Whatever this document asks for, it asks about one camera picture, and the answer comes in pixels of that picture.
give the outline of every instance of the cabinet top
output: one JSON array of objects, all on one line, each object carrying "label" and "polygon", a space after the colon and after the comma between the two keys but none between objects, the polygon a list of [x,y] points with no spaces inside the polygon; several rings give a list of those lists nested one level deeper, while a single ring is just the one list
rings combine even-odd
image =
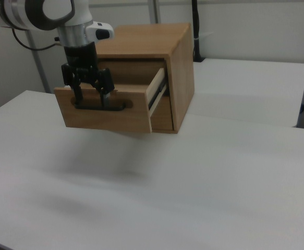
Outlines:
[{"label": "cabinet top", "polygon": [[99,58],[169,58],[186,32],[189,23],[119,26],[96,50]]}]

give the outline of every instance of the drawer front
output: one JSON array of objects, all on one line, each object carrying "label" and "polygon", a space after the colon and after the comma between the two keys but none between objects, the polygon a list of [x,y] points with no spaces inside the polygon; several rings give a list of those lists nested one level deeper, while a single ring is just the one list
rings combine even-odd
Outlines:
[{"label": "drawer front", "polygon": [[[102,111],[76,109],[74,93],[70,88],[56,88],[54,92],[67,127],[147,133],[152,131],[144,93],[114,92],[110,96],[110,103],[120,105],[125,102],[127,108],[122,111]],[[95,89],[82,89],[82,93],[88,106],[101,105]]]},{"label": "drawer front", "polygon": [[[109,97],[110,105],[120,106],[125,103],[126,108],[122,111],[76,109],[73,91],[70,88],[56,88],[55,95],[66,126],[147,133],[154,129],[152,124],[157,129],[172,129],[172,125],[169,126],[172,124],[172,121],[169,123],[171,111],[167,111],[171,109],[170,101],[166,107],[167,101],[163,96],[167,87],[164,86],[162,92],[157,93],[165,78],[164,69],[157,68],[158,65],[162,64],[154,61],[131,64],[123,61],[103,62],[103,67],[110,68],[115,83],[115,90]],[[101,105],[97,90],[88,84],[81,84],[81,88],[83,106]]]}]

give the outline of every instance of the light wood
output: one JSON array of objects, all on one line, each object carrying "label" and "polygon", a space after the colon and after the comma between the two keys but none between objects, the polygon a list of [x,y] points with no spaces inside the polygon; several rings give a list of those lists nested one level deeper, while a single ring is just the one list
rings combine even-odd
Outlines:
[{"label": "light wood", "polygon": [[166,58],[189,28],[188,23],[119,26],[115,38],[98,42],[96,50],[99,58]]},{"label": "light wood", "polygon": [[177,133],[173,129],[171,100],[162,96],[153,115],[151,116],[152,131],[156,133]]},{"label": "light wood", "polygon": [[[164,79],[163,61],[104,61],[102,67],[113,72],[115,90],[110,104],[126,103],[123,111],[81,110],[74,107],[74,93],[70,88],[56,88],[55,95],[67,127],[104,129],[113,131],[152,132],[148,104]],[[99,93],[89,84],[82,83],[83,105],[100,106]],[[153,104],[155,110],[160,98]]]},{"label": "light wood", "polygon": [[[194,93],[190,24],[120,26],[115,30],[115,38],[99,42],[96,50],[99,68],[109,68],[115,83],[111,102],[125,99],[129,107],[120,112],[75,109],[73,92],[56,89],[66,125],[177,133]],[[159,95],[148,110],[148,103],[163,78],[168,81],[169,93]],[[85,102],[100,102],[95,89],[84,84],[81,87],[89,98]]]},{"label": "light wood", "polygon": [[153,105],[150,109],[150,117],[153,115],[153,113],[154,113],[156,107],[158,106],[164,92],[166,92],[166,89],[167,89],[167,86],[164,86],[162,91],[157,95],[157,97],[156,97],[156,99],[155,99],[155,101],[154,101],[154,103],[153,103]]},{"label": "light wood", "polygon": [[156,75],[155,75],[154,79],[152,80],[151,84],[148,85],[148,88],[146,89],[146,95],[147,95],[147,102],[148,103],[152,100],[156,90],[159,88],[159,86],[160,86],[161,82],[163,81],[164,77],[165,77],[164,69],[162,68],[156,73]]},{"label": "light wood", "polygon": [[113,40],[96,45],[101,59],[155,59],[166,62],[172,119],[178,132],[194,94],[189,23],[120,26]]},{"label": "light wood", "polygon": [[167,58],[174,130],[179,131],[194,94],[191,32],[186,32],[170,58]]},{"label": "light wood", "polygon": [[[58,87],[55,88],[54,93],[67,127],[147,133],[152,131],[145,93],[113,91],[110,96],[111,103],[130,104],[123,111],[76,109],[75,97],[71,89]],[[96,90],[82,89],[82,93],[86,99],[85,104],[101,105]]]},{"label": "light wood", "polygon": [[160,60],[134,60],[134,59],[101,59],[98,67],[108,68],[115,83],[149,85],[160,68],[166,69],[166,62]]}]

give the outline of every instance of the drawer handle slot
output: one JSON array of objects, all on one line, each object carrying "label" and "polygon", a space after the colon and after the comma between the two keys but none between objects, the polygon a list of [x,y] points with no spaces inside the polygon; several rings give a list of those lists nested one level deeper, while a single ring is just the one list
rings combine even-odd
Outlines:
[{"label": "drawer handle slot", "polygon": [[89,109],[89,110],[103,110],[103,111],[122,111],[126,108],[126,104],[123,103],[117,107],[104,107],[104,106],[83,106],[79,104],[74,105],[76,109]]}]

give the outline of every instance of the wooden cabinet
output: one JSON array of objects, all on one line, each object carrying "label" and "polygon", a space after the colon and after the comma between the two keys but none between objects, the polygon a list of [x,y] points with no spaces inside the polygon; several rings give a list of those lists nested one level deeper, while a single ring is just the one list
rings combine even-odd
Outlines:
[{"label": "wooden cabinet", "polygon": [[[72,90],[56,88],[66,126],[177,133],[194,93],[190,24],[121,26],[113,40],[99,42],[96,50],[99,68],[109,68],[115,84],[110,102],[126,108],[75,109]],[[100,103],[95,89],[81,87],[84,101]]]}]

